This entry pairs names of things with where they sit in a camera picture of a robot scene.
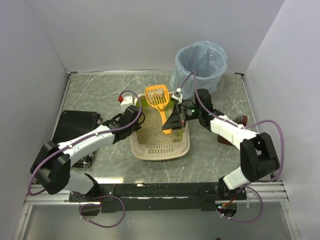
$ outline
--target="beige litter box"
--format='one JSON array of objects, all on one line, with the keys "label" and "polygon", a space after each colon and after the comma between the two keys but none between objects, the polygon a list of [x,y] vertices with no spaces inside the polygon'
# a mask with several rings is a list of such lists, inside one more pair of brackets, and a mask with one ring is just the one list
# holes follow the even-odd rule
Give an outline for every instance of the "beige litter box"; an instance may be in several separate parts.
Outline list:
[{"label": "beige litter box", "polygon": [[[159,112],[148,105],[145,94],[138,95],[141,99],[142,110],[146,116],[142,129],[135,131],[130,136],[131,151],[141,160],[161,161],[181,157],[190,149],[190,137],[188,123],[185,128],[174,130],[165,135],[162,130],[161,116]],[[139,106],[138,99],[134,104]],[[174,103],[169,102],[165,108],[167,117],[171,114]]]}]

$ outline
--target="litter scoop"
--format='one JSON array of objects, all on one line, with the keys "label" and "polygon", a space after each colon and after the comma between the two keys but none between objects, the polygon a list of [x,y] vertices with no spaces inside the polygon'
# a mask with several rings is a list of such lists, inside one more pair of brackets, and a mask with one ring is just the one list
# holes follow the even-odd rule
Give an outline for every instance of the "litter scoop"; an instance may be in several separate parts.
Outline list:
[{"label": "litter scoop", "polygon": [[[166,85],[148,86],[144,90],[147,103],[157,109],[161,115],[162,125],[166,123],[167,118],[165,108],[169,103],[169,91]],[[172,129],[162,130],[164,134],[171,134]]]}]

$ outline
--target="trash bag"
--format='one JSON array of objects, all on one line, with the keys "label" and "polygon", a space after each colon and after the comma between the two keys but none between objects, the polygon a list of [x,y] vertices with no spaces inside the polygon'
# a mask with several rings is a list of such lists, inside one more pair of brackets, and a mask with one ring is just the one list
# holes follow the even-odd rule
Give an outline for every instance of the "trash bag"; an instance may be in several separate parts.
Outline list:
[{"label": "trash bag", "polygon": [[[211,41],[198,41],[186,46],[175,56],[174,74],[170,85],[174,90],[181,87],[186,77],[195,71],[197,89],[208,89],[210,93],[217,91],[217,85],[226,72],[227,54],[221,46]],[[183,99],[194,95],[195,85],[193,77],[185,82],[181,93]]]}]

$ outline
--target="gray marble table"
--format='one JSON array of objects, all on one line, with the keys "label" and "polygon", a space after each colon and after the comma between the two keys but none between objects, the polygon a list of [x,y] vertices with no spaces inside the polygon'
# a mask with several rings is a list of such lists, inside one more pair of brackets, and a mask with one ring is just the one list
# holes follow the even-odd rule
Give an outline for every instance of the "gray marble table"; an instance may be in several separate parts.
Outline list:
[{"label": "gray marble table", "polygon": [[[149,85],[165,84],[169,90],[171,73],[106,74],[75,73],[63,104],[63,110],[97,111],[103,120],[119,112],[118,95],[122,90],[144,93]],[[212,94],[214,108],[229,118],[240,114],[254,122],[240,75],[224,75]],[[217,135],[189,122],[190,150],[182,157],[166,161],[145,161],[131,153],[130,139],[99,149],[90,168],[73,168],[89,173],[99,183],[191,183],[217,182],[240,166],[240,152],[221,144]]]}]

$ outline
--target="gray floor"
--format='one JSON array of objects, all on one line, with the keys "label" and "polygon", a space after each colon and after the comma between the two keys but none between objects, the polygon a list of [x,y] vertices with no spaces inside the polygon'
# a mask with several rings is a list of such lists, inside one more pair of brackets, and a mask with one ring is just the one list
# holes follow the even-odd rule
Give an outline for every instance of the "gray floor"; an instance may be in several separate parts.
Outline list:
[{"label": "gray floor", "polygon": [[[234,218],[252,219],[259,203],[239,203]],[[120,225],[101,228],[79,219],[78,206],[34,206],[25,240],[289,240],[279,202],[264,203],[262,217],[253,223],[221,219],[217,212],[195,210],[129,211]],[[100,214],[100,224],[116,223],[122,212]]]},{"label": "gray floor", "polygon": [[[169,90],[171,73],[167,74],[73,74],[63,105],[64,110],[97,111],[104,120],[119,112],[118,94],[122,90],[144,93],[149,85],[165,84]],[[240,75],[224,75],[212,94],[214,108],[229,118],[239,114],[253,117]],[[167,161],[145,161],[131,153],[130,139],[99,149],[91,168],[73,169],[89,173],[99,183],[189,183],[217,182],[240,166],[240,152],[220,144],[217,135],[189,122],[190,150],[180,158]]]}]

